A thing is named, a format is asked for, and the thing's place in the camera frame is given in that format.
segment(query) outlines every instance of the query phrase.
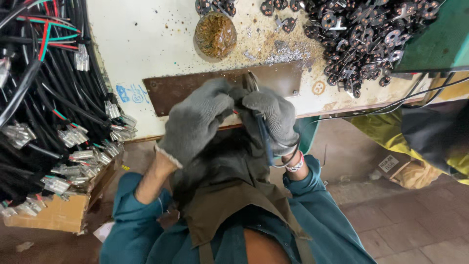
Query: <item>forearm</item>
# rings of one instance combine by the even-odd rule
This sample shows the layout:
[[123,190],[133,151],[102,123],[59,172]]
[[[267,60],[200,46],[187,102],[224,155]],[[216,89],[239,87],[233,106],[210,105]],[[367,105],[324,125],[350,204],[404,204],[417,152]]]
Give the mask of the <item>forearm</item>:
[[[285,155],[282,157],[282,162],[287,162],[291,157],[293,156],[293,153],[291,154],[288,154],[288,155]],[[295,153],[295,156],[293,157],[292,161],[290,162],[290,164],[288,166],[294,166],[296,164],[298,164],[301,160],[301,153],[300,151],[297,151]],[[310,172],[308,166],[306,164],[303,164],[303,166],[295,171],[295,172],[290,172],[290,171],[287,171],[287,175],[288,177],[290,178],[290,180],[303,180],[306,178],[306,176],[308,176],[308,173]]]
[[176,169],[176,165],[157,151],[155,159],[135,190],[135,198],[143,204],[150,204],[156,200],[161,192],[163,183]]

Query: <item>knit glove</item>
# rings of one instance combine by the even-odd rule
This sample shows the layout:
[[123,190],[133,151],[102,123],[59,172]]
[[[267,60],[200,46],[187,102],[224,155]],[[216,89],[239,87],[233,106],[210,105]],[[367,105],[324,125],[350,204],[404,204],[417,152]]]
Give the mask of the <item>knit glove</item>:
[[[274,91],[261,87],[259,92],[245,95],[242,104],[246,108],[264,114],[267,129],[271,135],[269,137],[270,145],[275,156],[284,156],[294,151],[299,135],[293,130],[295,107],[292,103]],[[257,124],[253,124],[253,119],[245,122],[245,118],[243,118],[243,124],[248,131],[257,128]]]
[[218,126],[233,113],[231,86],[223,78],[212,79],[169,111],[166,134],[157,146],[178,168],[192,159],[215,136]]

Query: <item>brown metal plate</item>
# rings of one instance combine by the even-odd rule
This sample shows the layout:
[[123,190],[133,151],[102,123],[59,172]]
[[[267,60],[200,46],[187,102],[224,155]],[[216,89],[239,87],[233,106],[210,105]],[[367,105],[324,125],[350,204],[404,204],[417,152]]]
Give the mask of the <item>brown metal plate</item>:
[[283,97],[298,96],[302,74],[301,61],[273,65],[221,70],[170,77],[143,79],[157,116],[167,116],[173,105],[182,102],[192,91],[212,78],[226,78],[233,85],[241,85],[243,73],[252,71],[259,86],[266,86]]

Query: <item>teal jacket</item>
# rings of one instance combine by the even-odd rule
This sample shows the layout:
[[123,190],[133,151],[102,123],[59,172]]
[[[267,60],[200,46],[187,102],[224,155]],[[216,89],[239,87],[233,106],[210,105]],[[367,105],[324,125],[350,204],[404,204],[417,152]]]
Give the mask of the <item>teal jacket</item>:
[[[301,227],[313,238],[309,241],[318,264],[376,263],[363,248],[358,235],[326,191],[319,175],[319,161],[305,156],[310,169],[301,181],[283,175],[285,187],[293,198],[288,201]],[[115,225],[100,252],[101,264],[198,264],[198,248],[192,248],[189,230],[180,219],[168,230],[156,221],[171,200],[167,190],[148,205],[134,197],[141,174],[122,176],[114,200]],[[294,237],[273,214],[250,205],[228,218],[211,241],[217,264],[247,264],[243,229],[260,230],[275,238],[293,264],[300,263]]]

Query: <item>label sticker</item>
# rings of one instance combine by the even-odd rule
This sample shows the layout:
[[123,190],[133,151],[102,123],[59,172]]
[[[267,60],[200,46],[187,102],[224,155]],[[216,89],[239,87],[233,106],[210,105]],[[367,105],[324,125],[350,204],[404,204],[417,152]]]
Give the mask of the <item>label sticker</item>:
[[386,157],[383,161],[379,163],[379,167],[384,170],[384,172],[390,171],[395,165],[397,165],[399,161],[393,157],[392,155],[389,155]]

